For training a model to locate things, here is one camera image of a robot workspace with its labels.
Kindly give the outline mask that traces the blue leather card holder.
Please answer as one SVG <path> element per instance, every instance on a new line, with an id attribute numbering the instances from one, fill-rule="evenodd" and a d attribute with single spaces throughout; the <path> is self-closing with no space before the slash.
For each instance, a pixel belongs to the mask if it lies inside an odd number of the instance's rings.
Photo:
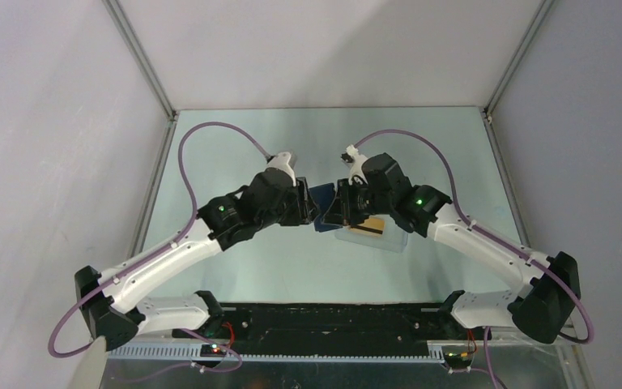
<path id="1" fill-rule="evenodd" d="M 326 224 L 323 221 L 324 215 L 330 208 L 330 205 L 333 202 L 335 188 L 334 183 L 326 183 L 318 186 L 311 187 L 309 189 L 309 193 L 314 203 L 317 206 L 317 217 L 314 219 L 313 227 L 317 233 L 325 233 L 329 231 L 333 231 L 336 229 L 340 229 L 338 225 L 334 224 Z"/>

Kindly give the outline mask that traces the gold card with black stripe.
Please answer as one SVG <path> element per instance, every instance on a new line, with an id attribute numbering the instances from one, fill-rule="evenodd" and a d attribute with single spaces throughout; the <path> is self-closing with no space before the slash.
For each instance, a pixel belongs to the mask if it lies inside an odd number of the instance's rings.
<path id="1" fill-rule="evenodd" d="M 371 237 L 380 237 L 386 230 L 386 222 L 382 218 L 370 216 L 361 224 L 350 226 L 348 230 L 352 233 L 363 234 Z"/>

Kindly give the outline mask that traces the clear plastic tray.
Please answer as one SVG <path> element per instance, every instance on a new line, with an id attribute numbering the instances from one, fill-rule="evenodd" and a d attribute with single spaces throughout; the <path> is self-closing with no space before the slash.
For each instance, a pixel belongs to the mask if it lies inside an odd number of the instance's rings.
<path id="1" fill-rule="evenodd" d="M 379 250 L 402 253 L 407 246 L 408 234 L 400 229 L 392 219 L 387 216 L 375 216 L 386 222 L 386 230 L 380 237 L 371 237 L 363 234 L 352 233 L 348 227 L 342 227 L 334 231 L 334 236 L 345 242 L 362 246 L 369 246 Z"/>

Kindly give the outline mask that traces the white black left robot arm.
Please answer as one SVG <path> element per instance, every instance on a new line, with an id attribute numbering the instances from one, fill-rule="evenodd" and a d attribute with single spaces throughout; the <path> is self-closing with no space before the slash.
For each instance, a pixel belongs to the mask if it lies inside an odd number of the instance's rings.
<path id="1" fill-rule="evenodd" d="M 92 338 L 103 337 L 109 351 L 149 332 L 185 328 L 204 337 L 217 336 L 224 313 L 212 293 L 197 291 L 188 297 L 153 301 L 150 292 L 265 228 L 311 224 L 316 216 L 304 177 L 291 179 L 281 170 L 266 169 L 249 185 L 199 208 L 184 229 L 150 254 L 104 271 L 90 266 L 77 271 L 80 313 Z"/>

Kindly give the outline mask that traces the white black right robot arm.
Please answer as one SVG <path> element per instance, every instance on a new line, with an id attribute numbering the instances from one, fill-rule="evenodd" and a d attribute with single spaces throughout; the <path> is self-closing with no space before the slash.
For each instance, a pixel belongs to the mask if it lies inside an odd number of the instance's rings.
<path id="1" fill-rule="evenodd" d="M 507 290 L 452 292 L 443 305 L 441 333 L 458 339 L 479 327 L 512 327 L 551 344 L 580 300 L 577 261 L 515 244 L 463 213 L 445 193 L 415 186 L 386 153 L 367 157 L 349 147 L 341 158 L 349 176 L 337 182 L 323 224 L 354 228 L 371 216 L 388 216 L 405 233 L 448 246 L 488 267 Z"/>

